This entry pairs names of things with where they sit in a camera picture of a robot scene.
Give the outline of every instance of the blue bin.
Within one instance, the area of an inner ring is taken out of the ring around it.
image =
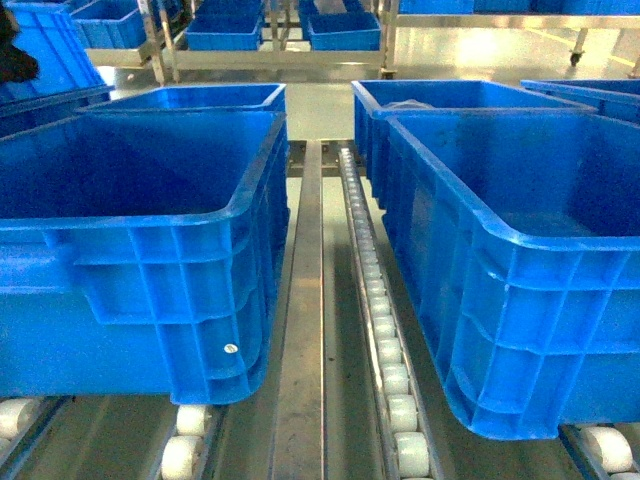
[[[72,17],[85,48],[137,48],[147,38],[142,14],[132,1],[95,0]]]
[[[460,422],[524,440],[640,421],[640,127],[569,111],[390,125],[383,220]]]
[[[89,107],[92,113],[147,112],[164,110],[206,111],[265,110],[285,112],[284,84],[216,85],[158,88],[140,95]]]
[[[35,4],[10,8],[22,25],[16,44],[40,62],[41,73],[30,82],[0,85],[0,138],[109,100],[112,88],[91,65],[64,10]]]
[[[87,5],[89,3],[89,0],[12,0],[12,1],[5,2],[5,5],[11,6],[14,3],[59,5],[63,7],[67,12],[73,12],[74,10],[77,10]]]
[[[364,12],[364,6],[360,0],[343,0],[344,8],[347,12],[358,13]]]
[[[533,10],[531,3],[532,0],[475,0],[474,10],[477,13],[527,13]]]
[[[389,126],[392,115],[430,114],[442,109],[588,109],[560,99],[491,82],[466,80],[400,80],[353,82],[355,141],[366,161],[373,196],[385,208]]]
[[[309,40],[309,18],[318,15],[318,7],[313,0],[299,0],[298,16],[300,17],[300,28],[302,29],[302,39]]]
[[[111,90],[113,87],[105,85],[0,105],[0,138],[73,116],[77,109],[108,102]]]
[[[640,80],[523,80],[522,86],[590,105],[600,115],[640,123]]]
[[[259,388],[285,130],[271,112],[105,114],[0,140],[0,396]]]
[[[340,13],[309,17],[312,50],[380,49],[380,23],[372,13]]]
[[[261,15],[262,0],[204,0],[197,15]]]
[[[400,13],[408,15],[461,15],[473,13],[474,0],[400,0]]]
[[[536,0],[540,13],[638,15],[640,0]]]
[[[104,86],[76,36],[69,15],[57,5],[14,3],[8,8],[20,24],[16,47],[38,60],[40,76],[0,85],[0,107],[76,89]]]
[[[258,50],[263,23],[258,15],[198,15],[187,28],[189,50]]]

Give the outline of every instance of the floor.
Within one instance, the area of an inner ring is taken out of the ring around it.
[[[521,79],[624,78],[640,54],[637,31],[592,31],[586,54],[577,68],[569,66],[569,50],[577,32],[506,30],[408,29],[398,37],[398,78],[463,78],[496,80],[517,85]],[[150,71],[114,71],[102,68],[105,79],[126,96],[153,86]],[[376,72],[351,68],[342,72],[276,74],[269,72],[187,72],[185,83],[288,83],[289,137],[304,139],[353,138],[353,99],[349,79],[375,78]],[[295,218],[300,182],[289,180],[289,198]],[[449,412],[434,369],[413,317],[393,255],[381,227],[381,212],[369,197],[380,250],[394,285],[394,298],[410,340],[414,363],[421,365],[420,383],[436,430],[440,455],[450,480],[579,479],[559,441],[501,443],[482,439],[464,429]],[[363,425],[370,416],[361,400],[364,352],[357,345],[357,306],[345,298],[343,286],[352,281],[342,188],[339,179],[324,181],[324,239],[327,349],[335,366],[329,375],[330,478],[376,478],[371,465],[375,452]],[[225,441],[216,478],[264,478],[269,438],[269,404],[277,382],[270,376],[265,388],[229,417],[233,431]]]

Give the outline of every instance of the crate handle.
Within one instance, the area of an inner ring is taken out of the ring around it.
[[[72,272],[68,246],[0,246],[0,294],[67,293],[73,289]]]

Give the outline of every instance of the steel support bar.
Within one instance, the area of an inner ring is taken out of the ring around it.
[[[309,142],[293,250],[272,479],[326,478],[322,145]]]

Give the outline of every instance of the caster wheel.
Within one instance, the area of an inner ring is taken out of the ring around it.
[[[624,435],[611,427],[587,427],[581,431],[587,448],[607,473],[628,472],[633,454]]]
[[[580,63],[580,59],[582,58],[582,53],[572,53],[571,54],[571,59],[569,60],[571,62],[571,66],[575,67],[576,65],[578,65],[578,63]]]
[[[382,72],[380,72],[381,80],[393,80],[395,76],[396,76],[396,72],[393,72],[390,70],[383,70]]]

